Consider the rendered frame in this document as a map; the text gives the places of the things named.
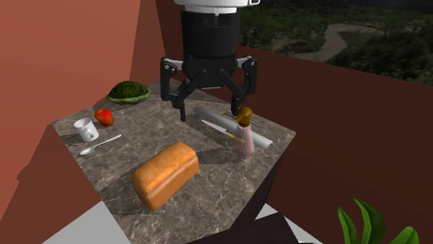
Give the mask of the green lettuce head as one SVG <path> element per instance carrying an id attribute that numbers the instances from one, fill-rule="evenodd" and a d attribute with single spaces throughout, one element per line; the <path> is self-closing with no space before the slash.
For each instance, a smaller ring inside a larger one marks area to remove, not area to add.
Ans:
<path id="1" fill-rule="evenodd" d="M 134 105 L 150 95 L 151 89 L 146 85 L 127 80 L 116 84 L 105 98 L 116 104 Z"/>

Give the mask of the white mug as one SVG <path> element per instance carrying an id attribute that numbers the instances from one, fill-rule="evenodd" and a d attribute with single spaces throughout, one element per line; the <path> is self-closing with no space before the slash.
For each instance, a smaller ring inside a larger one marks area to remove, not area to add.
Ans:
<path id="1" fill-rule="evenodd" d="M 77 120 L 73 127 L 85 142 L 94 141 L 99 137 L 99 132 L 90 118 Z"/>

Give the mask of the pink spray bottle brown top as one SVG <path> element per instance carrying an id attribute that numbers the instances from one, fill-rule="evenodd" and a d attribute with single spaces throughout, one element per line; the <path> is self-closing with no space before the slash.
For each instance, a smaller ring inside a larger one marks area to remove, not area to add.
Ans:
<path id="1" fill-rule="evenodd" d="M 235 136 L 239 138 L 239 141 L 235 142 L 235 149 L 245 156 L 251 155 L 254 152 L 250 121 L 252 115 L 253 111 L 251 108 L 240 107 L 238 115 L 235 117 L 235 120 L 238 122 Z"/>

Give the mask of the grey paper roll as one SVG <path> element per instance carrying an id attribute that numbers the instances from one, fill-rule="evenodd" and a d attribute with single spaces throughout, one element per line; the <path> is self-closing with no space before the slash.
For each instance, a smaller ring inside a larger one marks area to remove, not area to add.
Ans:
<path id="1" fill-rule="evenodd" d="M 201 106 L 196 106 L 193 111 L 202 119 L 209 121 L 210 123 L 216 124 L 222 128 L 225 128 L 229 133 L 236 133 L 236 130 L 238 128 L 238 122 L 222 117 L 221 115 Z M 263 137 L 256 132 L 253 132 L 252 129 L 251 137 L 253 143 L 262 149 L 267 149 L 273 143 L 272 140 L 267 139 L 266 137 Z"/>

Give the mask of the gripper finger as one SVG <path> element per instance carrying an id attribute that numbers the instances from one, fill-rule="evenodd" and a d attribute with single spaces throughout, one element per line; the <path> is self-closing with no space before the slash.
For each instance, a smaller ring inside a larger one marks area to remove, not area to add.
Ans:
<path id="1" fill-rule="evenodd" d="M 189 82 L 183 82 L 178 90 L 170 88 L 170 79 L 180 70 L 187 73 L 188 61 L 172 60 L 166 57 L 160 62 L 160 96 L 163 101 L 171 101 L 173 108 L 180 110 L 180 120 L 186 121 L 185 99 L 203 82 L 207 81 L 207 71 L 200 70 Z"/>
<path id="2" fill-rule="evenodd" d="M 238 87 L 236 82 L 232 79 L 232 73 L 226 72 L 223 68 L 216 71 L 218 77 L 225 85 L 232 91 L 231 108 L 233 116 L 239 113 L 239 106 L 245 100 L 247 94 L 254 94 L 257 90 L 257 67 L 258 61 L 250 55 L 242 58 L 230 58 L 232 64 L 229 67 L 234 71 L 238 67 L 244 71 L 244 83 Z"/>

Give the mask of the red apple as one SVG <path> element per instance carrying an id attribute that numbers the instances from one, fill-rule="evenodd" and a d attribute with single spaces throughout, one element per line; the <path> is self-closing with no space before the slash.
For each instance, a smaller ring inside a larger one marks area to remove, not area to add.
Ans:
<path id="1" fill-rule="evenodd" d="M 94 117 L 104 127 L 109 127 L 114 123 L 112 113 L 107 108 L 101 108 L 95 111 Z"/>

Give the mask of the green leafy plant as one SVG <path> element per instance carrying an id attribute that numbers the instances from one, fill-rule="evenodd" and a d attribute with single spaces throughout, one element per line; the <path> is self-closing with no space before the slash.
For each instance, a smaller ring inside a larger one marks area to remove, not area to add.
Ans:
<path id="1" fill-rule="evenodd" d="M 381 244 L 387 232 L 382 214 L 371 205 L 353 198 L 359 207 L 364 228 L 359 238 L 357 228 L 350 216 L 341 208 L 337 208 L 339 222 L 343 231 L 344 244 Z M 413 227 L 405 227 L 389 244 L 420 244 L 417 231 Z"/>

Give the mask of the brown bread loaf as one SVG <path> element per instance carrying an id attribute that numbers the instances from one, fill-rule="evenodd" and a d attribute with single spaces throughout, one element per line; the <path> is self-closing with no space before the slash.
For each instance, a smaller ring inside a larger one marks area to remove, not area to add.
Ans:
<path id="1" fill-rule="evenodd" d="M 198 171 L 195 150 L 177 141 L 137 168 L 131 182 L 142 203 L 155 211 Z"/>

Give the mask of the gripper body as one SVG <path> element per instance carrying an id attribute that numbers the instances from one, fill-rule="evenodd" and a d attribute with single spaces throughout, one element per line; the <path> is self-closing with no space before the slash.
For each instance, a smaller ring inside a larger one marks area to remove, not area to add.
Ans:
<path id="1" fill-rule="evenodd" d="M 237 69 L 240 12 L 220 14 L 181 11 L 183 71 L 193 81 L 207 71 L 197 87 L 222 87 L 217 71 L 232 76 Z"/>

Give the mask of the silver spoon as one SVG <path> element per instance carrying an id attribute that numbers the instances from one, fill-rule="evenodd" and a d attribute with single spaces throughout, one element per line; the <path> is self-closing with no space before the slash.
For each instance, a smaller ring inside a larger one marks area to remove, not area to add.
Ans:
<path id="1" fill-rule="evenodd" d="M 121 137 L 121 134 L 118 134 L 118 135 L 116 135 L 116 136 L 114 136 L 114 137 L 112 137 L 110 139 L 107 139 L 107 140 L 105 140 L 105 141 L 103 141 L 101 143 L 98 143 L 95 146 L 91 146 L 91 147 L 89 147 L 87 149 L 84 149 L 83 151 L 80 152 L 80 155 L 88 155 L 88 154 L 92 153 L 96 147 L 101 146 L 101 145 L 103 145 L 105 143 L 114 141 L 115 139 L 118 139 L 119 137 Z"/>

